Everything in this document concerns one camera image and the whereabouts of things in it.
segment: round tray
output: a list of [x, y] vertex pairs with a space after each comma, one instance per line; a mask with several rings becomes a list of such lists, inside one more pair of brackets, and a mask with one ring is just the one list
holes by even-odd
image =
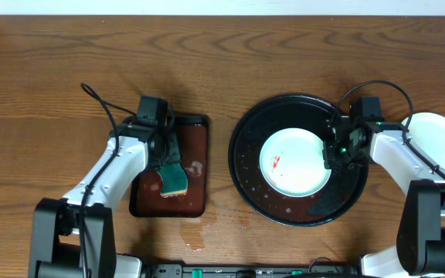
[[368, 165], [332, 170], [324, 187], [306, 197], [279, 193], [260, 170], [260, 150], [278, 131], [301, 128], [323, 141], [334, 139], [326, 124], [334, 108], [318, 97], [281, 95], [258, 103], [236, 125], [229, 142], [229, 172], [243, 199], [261, 215], [285, 225], [321, 225], [348, 211], [358, 200]]

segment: white background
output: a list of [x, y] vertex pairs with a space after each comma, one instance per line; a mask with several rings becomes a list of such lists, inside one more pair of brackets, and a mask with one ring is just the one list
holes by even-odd
[[0, 0], [0, 15], [445, 15], [445, 0]]

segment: wooden table top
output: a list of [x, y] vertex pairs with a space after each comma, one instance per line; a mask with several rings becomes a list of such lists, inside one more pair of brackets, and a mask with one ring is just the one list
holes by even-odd
[[[84, 80], [130, 109], [152, 95], [211, 120], [204, 215], [136, 219], [123, 200], [114, 215], [119, 253], [307, 265], [394, 245], [405, 196], [379, 166], [351, 210], [315, 228], [265, 219], [228, 170], [232, 130], [259, 101], [302, 92], [337, 103], [373, 79], [404, 87], [416, 111], [445, 116], [445, 18], [0, 16], [0, 277], [26, 276], [36, 204], [69, 191], [104, 151], [110, 123], [81, 91]], [[408, 114], [387, 86], [359, 94], [382, 97], [389, 120]]]

